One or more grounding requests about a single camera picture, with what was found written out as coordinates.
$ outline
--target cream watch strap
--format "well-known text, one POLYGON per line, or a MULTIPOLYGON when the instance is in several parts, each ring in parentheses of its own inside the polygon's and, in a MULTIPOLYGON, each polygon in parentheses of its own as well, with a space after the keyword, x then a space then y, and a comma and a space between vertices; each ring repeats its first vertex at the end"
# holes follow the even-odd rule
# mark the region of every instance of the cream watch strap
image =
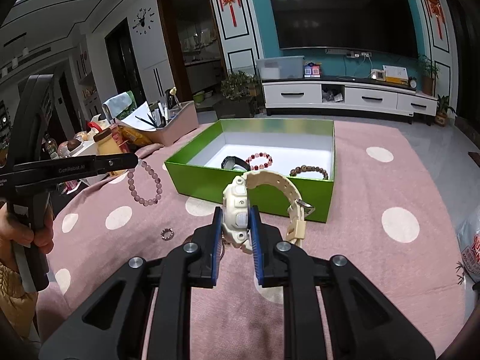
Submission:
POLYGON ((288 208, 290 224, 286 229, 285 240, 298 247, 302 247, 302 240, 305 239, 306 222, 304 209, 297 202, 297 200, 302 199, 297 187, 285 176, 270 170, 245 172, 242 177, 246 180, 246 185, 249 190, 259 185, 267 184, 283 192, 290 202, 290 207, 288 208))

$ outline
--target white watch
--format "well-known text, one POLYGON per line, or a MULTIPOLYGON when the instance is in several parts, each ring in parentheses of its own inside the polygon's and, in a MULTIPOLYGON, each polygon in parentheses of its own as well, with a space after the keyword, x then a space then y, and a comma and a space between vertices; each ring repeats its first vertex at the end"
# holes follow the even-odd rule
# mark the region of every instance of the white watch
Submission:
POLYGON ((235 248, 251 253, 251 238, 248 228, 250 204, 248 190, 258 185, 268 184, 278 188, 290 202, 288 213, 290 224, 286 230, 285 240, 302 247, 305 238, 305 218, 315 207, 302 200, 297 187, 285 176, 269 170, 255 170, 236 176, 223 191, 224 239, 235 248))

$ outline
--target human hand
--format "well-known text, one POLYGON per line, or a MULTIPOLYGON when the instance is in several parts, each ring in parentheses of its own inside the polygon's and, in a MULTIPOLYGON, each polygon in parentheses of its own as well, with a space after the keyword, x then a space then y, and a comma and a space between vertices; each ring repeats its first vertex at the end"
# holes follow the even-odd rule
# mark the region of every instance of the human hand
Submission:
POLYGON ((50 205, 45 212, 44 224, 45 226, 34 234, 29 227, 18 222, 15 215, 9 214, 7 204, 4 204, 0 209, 0 262, 18 272, 11 241, 23 246, 29 246, 33 242, 41 253, 50 253, 53 249, 53 212, 50 205))

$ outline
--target green plant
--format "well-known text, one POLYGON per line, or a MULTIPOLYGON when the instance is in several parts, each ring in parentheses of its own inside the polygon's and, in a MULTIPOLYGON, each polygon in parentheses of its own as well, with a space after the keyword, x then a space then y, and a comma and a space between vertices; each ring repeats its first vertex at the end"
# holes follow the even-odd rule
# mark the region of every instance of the green plant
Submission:
POLYGON ((222 81, 221 92, 229 100, 239 100, 250 95, 249 86, 257 79, 243 71, 231 73, 222 81))
POLYGON ((438 66, 426 55, 418 55, 417 65, 424 76, 432 79, 437 78, 440 69, 438 69, 438 66))
POLYGON ((457 113, 455 109, 450 106, 450 96, 438 95, 437 112, 440 112, 441 114, 446 114, 448 110, 451 110, 455 114, 457 113))

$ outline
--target transparent storage box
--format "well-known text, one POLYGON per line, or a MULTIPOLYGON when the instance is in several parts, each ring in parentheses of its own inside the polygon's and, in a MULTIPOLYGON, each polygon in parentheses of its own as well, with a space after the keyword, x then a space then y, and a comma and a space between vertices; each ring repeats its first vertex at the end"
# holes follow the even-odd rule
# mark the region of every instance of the transparent storage box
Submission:
POLYGON ((302 79, 303 55, 259 59, 257 69, 262 80, 302 79))

